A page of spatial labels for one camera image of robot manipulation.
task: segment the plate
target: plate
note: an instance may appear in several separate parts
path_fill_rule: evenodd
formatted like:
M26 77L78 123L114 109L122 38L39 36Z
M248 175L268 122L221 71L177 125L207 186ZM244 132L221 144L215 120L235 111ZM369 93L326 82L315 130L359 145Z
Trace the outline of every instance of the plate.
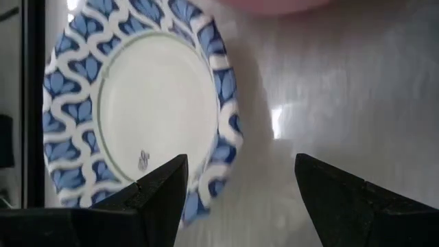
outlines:
M214 20L185 0L88 0L45 68L44 157L64 207L89 207L188 154L181 225L209 212L243 138Z

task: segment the white plate center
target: white plate center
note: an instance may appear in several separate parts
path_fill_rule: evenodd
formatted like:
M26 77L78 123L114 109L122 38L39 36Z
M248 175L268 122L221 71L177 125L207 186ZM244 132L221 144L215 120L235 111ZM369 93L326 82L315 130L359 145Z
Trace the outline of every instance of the white plate center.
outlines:
M204 164L217 130L217 96L194 49L150 34L126 45L107 72L101 149L125 177L137 180L177 154L188 155L189 175Z

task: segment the small logo on plate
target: small logo on plate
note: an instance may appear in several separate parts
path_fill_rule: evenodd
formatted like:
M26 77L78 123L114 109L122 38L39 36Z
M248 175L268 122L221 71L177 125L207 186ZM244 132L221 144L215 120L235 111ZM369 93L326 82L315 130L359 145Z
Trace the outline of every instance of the small logo on plate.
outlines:
M145 151L142 150L139 158L139 170L141 170L142 172L146 171L149 159L150 159L150 154L145 153Z

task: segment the black frame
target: black frame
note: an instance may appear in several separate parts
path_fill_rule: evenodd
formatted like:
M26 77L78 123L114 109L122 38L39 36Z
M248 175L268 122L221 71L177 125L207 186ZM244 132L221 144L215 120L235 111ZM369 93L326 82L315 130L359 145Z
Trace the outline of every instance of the black frame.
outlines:
M21 0L21 208L44 207L45 1Z

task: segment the pink object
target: pink object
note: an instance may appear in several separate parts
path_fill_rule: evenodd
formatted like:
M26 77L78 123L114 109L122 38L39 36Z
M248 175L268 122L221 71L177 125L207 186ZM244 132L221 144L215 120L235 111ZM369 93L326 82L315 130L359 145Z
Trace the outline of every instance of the pink object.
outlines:
M288 14L324 5L330 0L220 0L255 14Z

